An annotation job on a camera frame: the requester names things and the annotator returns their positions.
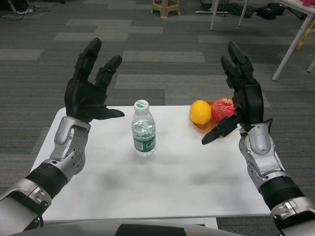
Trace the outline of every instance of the yellow pole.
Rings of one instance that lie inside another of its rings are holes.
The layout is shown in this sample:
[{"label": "yellow pole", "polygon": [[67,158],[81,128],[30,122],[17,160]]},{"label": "yellow pole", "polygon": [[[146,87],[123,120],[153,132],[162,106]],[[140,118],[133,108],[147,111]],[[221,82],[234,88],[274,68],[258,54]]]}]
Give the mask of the yellow pole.
[{"label": "yellow pole", "polygon": [[313,19],[312,23],[310,24],[310,26],[308,27],[307,31],[305,32],[303,38],[301,39],[301,41],[299,42],[299,45],[297,46],[297,49],[300,49],[305,41],[305,39],[307,38],[307,36],[309,35],[309,33],[311,32],[311,29],[313,28],[315,24],[315,18]]}]

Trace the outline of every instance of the bottle cap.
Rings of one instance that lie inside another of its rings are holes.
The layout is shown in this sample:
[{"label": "bottle cap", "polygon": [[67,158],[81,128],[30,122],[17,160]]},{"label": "bottle cap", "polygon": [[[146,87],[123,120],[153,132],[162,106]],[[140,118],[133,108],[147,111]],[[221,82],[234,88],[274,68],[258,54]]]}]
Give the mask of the bottle cap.
[{"label": "bottle cap", "polygon": [[146,100],[138,100],[134,103],[134,111],[138,116],[145,116],[149,113],[149,103]]}]

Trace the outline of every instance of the white tabletop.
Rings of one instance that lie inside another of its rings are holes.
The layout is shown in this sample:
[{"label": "white tabletop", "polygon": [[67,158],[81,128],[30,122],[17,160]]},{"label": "white tabletop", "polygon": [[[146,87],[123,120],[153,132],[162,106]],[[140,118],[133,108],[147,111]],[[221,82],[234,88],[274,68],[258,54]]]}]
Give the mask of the white tabletop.
[{"label": "white tabletop", "polygon": [[283,5],[289,6],[295,10],[301,11],[305,14],[315,13],[314,5],[303,6],[300,0],[275,0]]},{"label": "white tabletop", "polygon": [[[157,148],[141,161],[125,117],[93,120],[81,173],[55,197],[45,220],[176,218],[270,213],[246,169],[238,130],[203,146],[189,106],[151,106]],[[33,165],[49,158],[65,108],[58,111]]]}]

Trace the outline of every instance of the red apple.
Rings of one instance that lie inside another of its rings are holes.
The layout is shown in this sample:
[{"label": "red apple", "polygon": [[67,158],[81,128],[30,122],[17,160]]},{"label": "red apple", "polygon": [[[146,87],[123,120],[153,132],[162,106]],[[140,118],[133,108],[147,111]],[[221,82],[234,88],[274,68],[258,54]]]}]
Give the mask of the red apple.
[{"label": "red apple", "polygon": [[212,104],[211,114],[213,119],[216,122],[219,122],[224,117],[231,117],[232,115],[234,115],[234,110],[235,108],[232,99],[222,97]]}]

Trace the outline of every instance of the black forearm segment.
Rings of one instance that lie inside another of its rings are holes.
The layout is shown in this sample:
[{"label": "black forearm segment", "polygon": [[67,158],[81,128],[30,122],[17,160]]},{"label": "black forearm segment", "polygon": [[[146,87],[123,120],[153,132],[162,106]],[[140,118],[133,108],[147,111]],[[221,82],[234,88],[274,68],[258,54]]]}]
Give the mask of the black forearm segment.
[{"label": "black forearm segment", "polygon": [[67,184],[63,173],[57,167],[47,163],[40,164],[26,178],[45,189],[51,199]]},{"label": "black forearm segment", "polygon": [[270,210],[289,199],[304,197],[300,188],[290,177],[273,178],[264,183],[259,192]]}]

